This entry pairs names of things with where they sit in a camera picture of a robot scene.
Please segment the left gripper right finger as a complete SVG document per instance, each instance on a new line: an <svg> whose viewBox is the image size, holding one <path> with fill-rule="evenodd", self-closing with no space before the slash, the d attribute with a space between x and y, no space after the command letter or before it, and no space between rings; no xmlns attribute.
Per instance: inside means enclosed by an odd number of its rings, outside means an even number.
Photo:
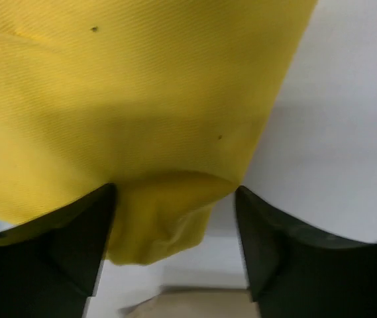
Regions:
<svg viewBox="0 0 377 318"><path fill-rule="evenodd" d="M261 317L377 317L377 243L313 227L244 186L235 213Z"/></svg>

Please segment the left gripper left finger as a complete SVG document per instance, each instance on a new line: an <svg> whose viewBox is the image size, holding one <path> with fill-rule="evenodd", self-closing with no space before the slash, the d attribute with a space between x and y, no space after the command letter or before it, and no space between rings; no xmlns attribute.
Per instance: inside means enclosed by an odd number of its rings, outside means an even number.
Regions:
<svg viewBox="0 0 377 318"><path fill-rule="evenodd" d="M0 317L84 317L116 202L116 186L105 184L0 232Z"/></svg>

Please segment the yellow garment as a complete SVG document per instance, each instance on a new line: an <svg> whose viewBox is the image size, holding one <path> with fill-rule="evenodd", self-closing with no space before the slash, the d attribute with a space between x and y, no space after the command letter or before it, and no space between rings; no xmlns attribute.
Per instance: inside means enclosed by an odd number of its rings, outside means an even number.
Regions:
<svg viewBox="0 0 377 318"><path fill-rule="evenodd" d="M110 261L199 244L244 178L315 5L0 1L0 220L110 182Z"/></svg>

